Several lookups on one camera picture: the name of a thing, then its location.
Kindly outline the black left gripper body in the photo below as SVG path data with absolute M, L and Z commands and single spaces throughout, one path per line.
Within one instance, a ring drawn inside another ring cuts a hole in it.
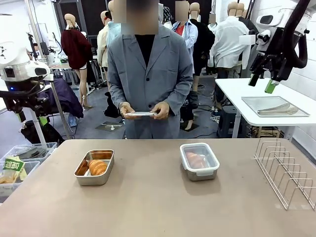
M 37 116 L 50 114 L 50 101 L 45 97 L 38 97 L 35 93 L 1 91 L 0 97 L 4 100 L 8 111 L 16 114 L 23 108 L 30 108 Z

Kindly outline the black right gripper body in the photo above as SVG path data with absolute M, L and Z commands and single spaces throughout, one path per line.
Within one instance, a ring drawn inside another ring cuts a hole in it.
M 264 55 L 263 53 L 257 54 L 250 67 L 251 74 L 257 74 L 258 79 L 265 73 L 265 71 L 269 71 L 271 79 L 278 82 L 288 80 L 292 69 L 293 67 L 290 66 L 283 54 Z

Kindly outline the person's right hand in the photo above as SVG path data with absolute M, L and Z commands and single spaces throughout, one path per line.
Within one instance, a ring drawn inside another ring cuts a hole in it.
M 119 103 L 118 108 L 119 108 L 121 116 L 124 119 L 136 119 L 136 116 L 128 115 L 129 113 L 135 112 L 134 109 L 132 109 L 131 105 L 128 102 Z

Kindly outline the person's left hand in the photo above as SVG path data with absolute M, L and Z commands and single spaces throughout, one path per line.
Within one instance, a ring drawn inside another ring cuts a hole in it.
M 170 106 L 167 102 L 162 101 L 157 103 L 154 108 L 150 111 L 151 113 L 154 113 L 152 116 L 154 119 L 167 119 L 169 116 L 169 110 Z

